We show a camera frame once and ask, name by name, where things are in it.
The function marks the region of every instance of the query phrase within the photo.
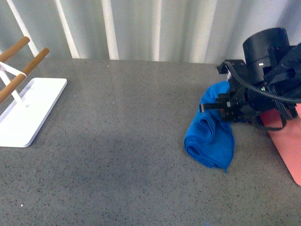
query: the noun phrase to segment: blue microfiber cloth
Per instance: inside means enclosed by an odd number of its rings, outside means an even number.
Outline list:
[[[218,94],[227,93],[229,88],[227,81],[212,85],[200,104],[215,103]],[[201,113],[198,108],[186,132],[184,148],[199,163],[209,168],[223,168],[227,172],[234,154],[231,123],[221,120],[218,109],[207,109]]]

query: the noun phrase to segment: wooden dowel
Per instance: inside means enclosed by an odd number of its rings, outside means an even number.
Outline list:
[[[11,58],[14,54],[16,54],[20,49],[22,49],[30,39],[28,37],[23,37],[18,42],[16,42],[13,46],[11,46],[8,50],[0,55],[0,61],[6,62],[9,58]]]
[[[49,53],[48,48],[44,48],[23,70],[27,76],[30,72],[44,59]],[[23,82],[26,77],[23,74],[16,76],[3,90],[0,91],[0,104],[2,104],[8,96]]]

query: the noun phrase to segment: gray countertop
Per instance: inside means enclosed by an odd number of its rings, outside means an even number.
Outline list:
[[[301,187],[266,132],[232,125],[228,173],[186,154],[200,98],[225,79],[214,65],[46,58],[34,77],[68,84],[29,147],[0,147],[0,225],[301,225]]]

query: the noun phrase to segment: white base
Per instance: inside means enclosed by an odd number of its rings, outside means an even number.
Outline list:
[[[32,79],[19,94],[24,104],[13,101],[0,116],[0,146],[29,146],[66,85],[66,79]]]

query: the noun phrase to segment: curtain fold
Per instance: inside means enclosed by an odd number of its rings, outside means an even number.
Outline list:
[[[284,27],[301,42],[299,0],[0,0],[0,52],[24,35],[19,54],[219,64],[244,59],[242,43]]]

